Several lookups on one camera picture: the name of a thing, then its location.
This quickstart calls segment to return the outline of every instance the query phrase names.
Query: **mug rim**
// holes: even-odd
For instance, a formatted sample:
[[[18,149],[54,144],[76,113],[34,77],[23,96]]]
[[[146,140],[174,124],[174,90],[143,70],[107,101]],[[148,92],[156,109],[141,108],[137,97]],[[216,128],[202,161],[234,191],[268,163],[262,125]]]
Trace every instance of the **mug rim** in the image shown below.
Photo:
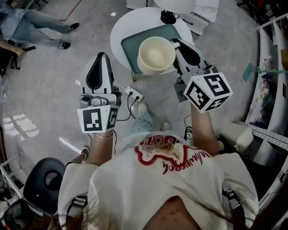
[[[144,43],[145,41],[149,40],[149,39],[152,39],[152,38],[160,38],[160,39],[162,39],[162,40],[165,40],[165,42],[168,42],[168,43],[173,47],[173,49],[175,50],[175,47],[172,45],[172,43],[171,43],[168,39],[163,38],[163,37],[159,37],[159,36],[153,36],[153,37],[149,37],[149,38],[145,39],[145,40],[141,43],[141,45],[139,46],[139,51],[138,51],[139,58],[140,58],[141,62],[142,62],[146,67],[150,68],[151,70],[164,71],[164,70],[166,70],[167,68],[169,68],[169,67],[174,63],[175,58],[176,58],[176,52],[174,52],[174,56],[175,56],[174,61],[173,61],[170,65],[168,65],[167,67],[164,67],[164,68],[162,68],[162,69],[155,69],[155,68],[153,68],[153,67],[148,66],[148,65],[143,61],[143,59],[142,59],[142,57],[141,57],[141,55],[140,55],[140,50],[141,50],[141,48],[142,48],[143,43]]]

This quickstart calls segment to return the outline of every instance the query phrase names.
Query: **cream-colored cup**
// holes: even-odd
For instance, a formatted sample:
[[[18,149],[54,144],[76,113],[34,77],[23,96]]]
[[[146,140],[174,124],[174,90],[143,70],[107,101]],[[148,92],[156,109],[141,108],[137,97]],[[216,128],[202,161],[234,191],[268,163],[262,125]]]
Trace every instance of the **cream-colored cup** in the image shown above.
[[[162,37],[150,37],[139,47],[137,64],[145,75],[159,75],[168,69],[176,58],[175,48],[180,44],[171,43]]]

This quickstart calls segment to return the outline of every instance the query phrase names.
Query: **floor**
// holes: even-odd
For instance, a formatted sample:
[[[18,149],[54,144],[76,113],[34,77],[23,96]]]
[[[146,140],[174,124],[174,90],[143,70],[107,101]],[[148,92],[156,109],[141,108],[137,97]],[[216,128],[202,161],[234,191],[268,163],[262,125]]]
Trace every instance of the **floor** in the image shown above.
[[[50,0],[42,12],[66,19],[78,0]],[[3,126],[8,158],[20,153],[28,174],[44,157],[55,157],[67,163],[88,144],[77,117],[81,89],[78,80],[86,63],[98,52],[114,59],[110,48],[113,25],[129,12],[125,0],[83,0],[66,23],[79,22],[79,29],[64,38],[72,43],[68,50],[37,47],[21,58],[21,70],[9,70],[10,95],[3,104]],[[219,131],[225,122],[244,120],[248,112],[255,78],[242,79],[246,65],[257,63],[257,24],[236,6],[235,1],[220,1],[217,21],[209,25],[200,37],[194,36],[211,64],[226,76],[234,94],[220,108],[211,112],[214,128]],[[58,38],[63,35],[44,30]],[[124,87],[131,85],[131,72],[115,62],[114,73]],[[178,103],[174,91],[177,74],[145,77],[135,85],[151,104],[155,126],[168,121],[172,129],[183,134],[184,118],[190,114],[188,101]],[[118,118],[128,116],[127,95],[123,94]],[[116,124],[118,142],[129,132],[133,118]]]

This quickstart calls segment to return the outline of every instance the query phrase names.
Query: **power outlet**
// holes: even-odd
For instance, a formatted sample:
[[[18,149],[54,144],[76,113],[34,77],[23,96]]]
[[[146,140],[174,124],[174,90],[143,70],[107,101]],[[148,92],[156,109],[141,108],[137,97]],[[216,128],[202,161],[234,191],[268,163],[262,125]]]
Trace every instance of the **power outlet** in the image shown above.
[[[128,95],[130,92],[132,92],[133,94],[131,95],[131,97],[133,97],[134,99],[136,99],[136,97],[139,97],[139,99],[137,101],[141,101],[143,98],[143,95],[140,94],[137,90],[133,89],[131,86],[128,86],[127,89],[125,90],[125,92]]]

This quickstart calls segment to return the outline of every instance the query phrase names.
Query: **polka dot pants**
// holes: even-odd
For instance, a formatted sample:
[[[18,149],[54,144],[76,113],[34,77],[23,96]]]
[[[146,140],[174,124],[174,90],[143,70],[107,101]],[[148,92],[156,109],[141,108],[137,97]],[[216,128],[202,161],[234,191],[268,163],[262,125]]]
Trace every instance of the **polka dot pants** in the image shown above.
[[[156,131],[152,125],[152,117],[148,112],[140,113],[136,117],[136,121],[130,127],[130,133],[154,132]]]

